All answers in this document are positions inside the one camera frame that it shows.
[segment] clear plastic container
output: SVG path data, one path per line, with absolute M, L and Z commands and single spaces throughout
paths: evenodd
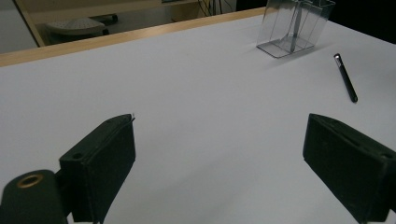
M 257 48 L 275 58 L 315 46 L 335 3 L 268 0 Z

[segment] screw hole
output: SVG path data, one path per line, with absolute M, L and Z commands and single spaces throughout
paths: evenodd
M 73 155 L 73 159 L 78 160 L 82 158 L 82 153 L 76 153 Z
M 389 155 L 388 153 L 382 153 L 381 157 L 384 158 L 384 159 L 392 159 L 392 156 Z
M 20 189 L 27 189 L 36 184 L 38 184 L 44 178 L 43 175 L 28 175 L 22 180 L 20 180 L 17 184 L 18 188 Z

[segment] wall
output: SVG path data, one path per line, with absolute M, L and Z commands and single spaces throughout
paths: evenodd
M 0 53 L 36 48 L 12 0 L 0 0 Z

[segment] white tabletop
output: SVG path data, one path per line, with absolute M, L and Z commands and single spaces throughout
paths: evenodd
M 396 149 L 396 47 L 328 22 L 313 50 L 277 60 L 255 48 L 261 22 L 0 68 L 0 188 L 59 170 L 102 121 L 135 113 L 136 162 L 106 223 L 356 223 L 304 162 L 306 122 L 339 119 Z

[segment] pen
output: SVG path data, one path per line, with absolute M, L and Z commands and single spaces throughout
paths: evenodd
M 343 76 L 343 80 L 346 84 L 346 89 L 347 89 L 347 92 L 349 93 L 350 100 L 353 103 L 358 102 L 358 95 L 356 94 L 355 90 L 353 89 L 352 82 L 350 82 L 349 76 L 347 75 L 347 70 L 344 67 L 343 60 L 341 60 L 341 55 L 339 53 L 336 53 L 334 55 L 334 59 L 338 65 L 338 68 L 340 69 L 341 75 Z

